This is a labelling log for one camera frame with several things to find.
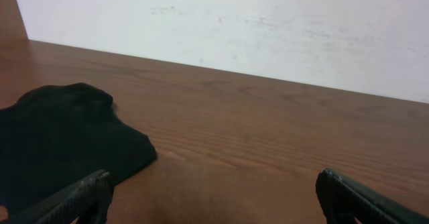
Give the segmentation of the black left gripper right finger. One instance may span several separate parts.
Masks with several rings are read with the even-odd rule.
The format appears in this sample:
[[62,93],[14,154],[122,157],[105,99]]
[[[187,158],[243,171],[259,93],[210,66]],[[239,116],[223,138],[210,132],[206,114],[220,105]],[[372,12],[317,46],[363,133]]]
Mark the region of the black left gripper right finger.
[[428,224],[427,216],[330,168],[318,174],[316,195],[328,224]]

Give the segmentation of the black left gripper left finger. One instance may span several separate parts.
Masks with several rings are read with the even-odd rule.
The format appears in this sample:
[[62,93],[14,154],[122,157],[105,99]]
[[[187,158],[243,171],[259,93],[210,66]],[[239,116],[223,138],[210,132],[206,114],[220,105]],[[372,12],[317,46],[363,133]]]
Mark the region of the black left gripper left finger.
[[111,173],[97,170],[1,224],[105,224],[113,193]]

